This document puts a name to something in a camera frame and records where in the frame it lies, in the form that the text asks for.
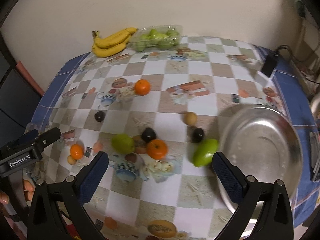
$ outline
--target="metal bowl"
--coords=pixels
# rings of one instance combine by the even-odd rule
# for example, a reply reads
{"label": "metal bowl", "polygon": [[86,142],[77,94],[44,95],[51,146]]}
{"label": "metal bowl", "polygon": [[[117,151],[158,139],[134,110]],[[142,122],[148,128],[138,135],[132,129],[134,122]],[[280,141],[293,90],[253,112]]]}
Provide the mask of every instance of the metal bowl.
{"label": "metal bowl", "polygon": [[[220,151],[246,176],[268,183],[283,180],[289,198],[293,197],[302,172],[302,150],[296,131],[278,111],[254,105],[235,113],[223,131]],[[238,205],[231,202],[219,179],[218,184],[223,201],[234,213]],[[257,221],[262,204],[257,203],[250,223]]]}

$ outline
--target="metal screw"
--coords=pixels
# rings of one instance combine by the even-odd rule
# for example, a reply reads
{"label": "metal screw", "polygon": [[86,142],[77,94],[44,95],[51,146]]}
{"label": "metal screw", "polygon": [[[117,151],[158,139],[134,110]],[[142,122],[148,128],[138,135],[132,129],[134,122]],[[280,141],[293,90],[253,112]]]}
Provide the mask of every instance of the metal screw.
{"label": "metal screw", "polygon": [[252,175],[247,176],[247,180],[250,182],[254,182],[256,180],[256,178]]}
{"label": "metal screw", "polygon": [[38,179],[36,183],[37,183],[37,185],[41,186],[44,183],[44,180]]}
{"label": "metal screw", "polygon": [[74,179],[75,179],[75,176],[70,175],[66,177],[66,182],[73,182]]}
{"label": "metal screw", "polygon": [[280,180],[280,179],[277,179],[277,184],[278,184],[279,186],[283,186],[283,185],[284,185],[283,181]]}

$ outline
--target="tablecloth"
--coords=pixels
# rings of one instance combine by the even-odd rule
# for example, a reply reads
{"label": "tablecloth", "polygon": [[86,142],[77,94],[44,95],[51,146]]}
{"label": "tablecloth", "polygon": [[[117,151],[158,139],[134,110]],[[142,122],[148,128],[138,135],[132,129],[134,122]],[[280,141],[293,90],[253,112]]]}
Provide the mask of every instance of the tablecloth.
{"label": "tablecloth", "polygon": [[[189,48],[191,53],[183,58],[185,54],[177,53],[178,48]],[[195,145],[190,141],[190,129],[182,122],[181,113],[195,112],[197,126],[203,128],[208,137],[219,139],[234,113],[229,108],[238,105],[233,102],[232,95],[242,95],[245,91],[247,94],[239,97],[240,104],[273,104],[287,116],[299,135],[304,165],[292,201],[294,226],[298,226],[319,202],[319,183],[310,181],[309,168],[309,131],[315,131],[316,126],[308,101],[289,65],[283,59],[279,61],[273,80],[268,84],[277,96],[270,100],[263,87],[253,80],[267,49],[206,36],[184,36],[178,48],[141,53],[128,48],[106,59],[87,53],[68,61],[41,99],[29,127],[40,131],[59,127],[61,132],[75,129],[76,138],[85,147],[92,147],[100,141],[103,150],[115,162],[110,146],[114,134],[125,132],[135,136],[142,127],[153,127],[159,138],[167,143],[168,155],[179,167],[176,172],[159,181],[138,178],[124,183],[115,176],[114,168],[109,167],[87,205],[103,216],[112,217],[119,232],[132,232],[131,236],[137,232],[143,240],[149,234],[147,225],[157,219],[176,226],[181,234],[175,238],[210,239],[220,232],[231,213],[219,196],[217,179],[212,171],[195,168],[190,162]],[[109,61],[125,54],[129,57]],[[245,54],[251,63],[244,65],[227,57],[239,54]],[[127,82],[147,79],[151,83],[151,92],[125,104],[115,102],[108,107],[101,106],[97,94],[109,89],[119,78],[125,78]],[[192,98],[186,105],[174,104],[166,89],[195,80],[200,80],[210,93]],[[68,91],[73,88],[76,88],[75,93],[69,96]],[[98,109],[106,113],[102,123],[94,120]],[[69,148],[61,150],[58,143],[44,151],[44,172],[48,183],[63,181],[80,170],[81,165],[67,163],[68,155]],[[81,162],[86,164],[92,158],[93,155],[87,159],[84,157]],[[104,226],[103,230],[109,239],[115,235],[108,227]]]}

